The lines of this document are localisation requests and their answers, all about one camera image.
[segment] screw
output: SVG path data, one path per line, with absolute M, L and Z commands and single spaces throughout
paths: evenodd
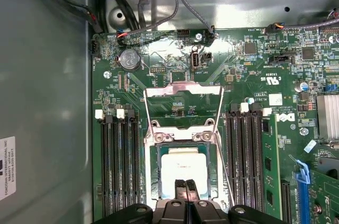
M 201 207 L 206 207 L 207 206 L 207 203 L 205 201 L 200 201 L 198 203 Z
M 195 35 L 195 39 L 198 40 L 198 41 L 201 41 L 202 40 L 202 34 L 201 33 L 197 33 Z
M 244 214 L 244 213 L 245 213 L 245 209 L 244 209 L 244 208 L 241 208 L 241 207 L 237 207 L 237 208 L 235 209 L 235 211 L 236 211 L 237 213 L 240 213 L 240 214 Z
M 137 212 L 146 212 L 145 208 L 137 208 Z
M 109 79 L 111 76 L 112 76 L 112 73 L 110 73 L 109 71 L 104 72 L 104 78 Z
M 179 207 L 179 206 L 181 206 L 181 203 L 178 202 L 178 201 L 175 201 L 175 202 L 172 203 L 172 206 Z
M 306 136 L 306 135 L 308 135 L 309 131 L 308 131 L 307 128 L 301 128 L 301 129 L 299 130 L 299 133 L 300 133 L 300 135 L 302 135 L 302 136 Z

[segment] integrated circuit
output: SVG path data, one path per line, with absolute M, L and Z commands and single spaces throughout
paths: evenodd
M 313 60 L 315 55 L 314 48 L 302 48 L 301 56 L 303 60 Z
M 253 42 L 247 42 L 245 43 L 245 54 L 246 55 L 254 55 L 256 54 L 256 46 Z

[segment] connector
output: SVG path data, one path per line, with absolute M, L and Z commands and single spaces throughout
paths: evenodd
M 97 40 L 91 40 L 91 54 L 92 56 L 100 55 L 100 43 Z
M 284 28 L 284 23 L 273 23 L 264 29 L 265 34 L 277 33 Z

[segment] capacitor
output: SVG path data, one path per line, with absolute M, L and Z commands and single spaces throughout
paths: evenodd
M 308 133 L 309 133 L 309 131 L 308 131 L 307 128 L 300 128 L 299 133 L 300 133 L 300 135 L 302 135 L 302 136 L 307 136 Z
M 298 82 L 295 84 L 295 90 L 297 93 L 308 90 L 308 84 L 306 82 Z
M 245 98 L 245 102 L 247 102 L 249 105 L 251 105 L 251 104 L 254 103 L 254 98 L 252 98 L 252 97 L 246 97 L 246 98 Z
M 126 49 L 117 57 L 118 64 L 126 71 L 134 71 L 140 67 L 141 57 L 134 49 Z

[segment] cable connector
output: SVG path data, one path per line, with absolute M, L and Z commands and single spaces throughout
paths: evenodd
M 265 34 L 277 33 L 277 32 L 280 32 L 283 28 L 284 28 L 284 23 L 273 23 L 264 29 L 264 33 Z

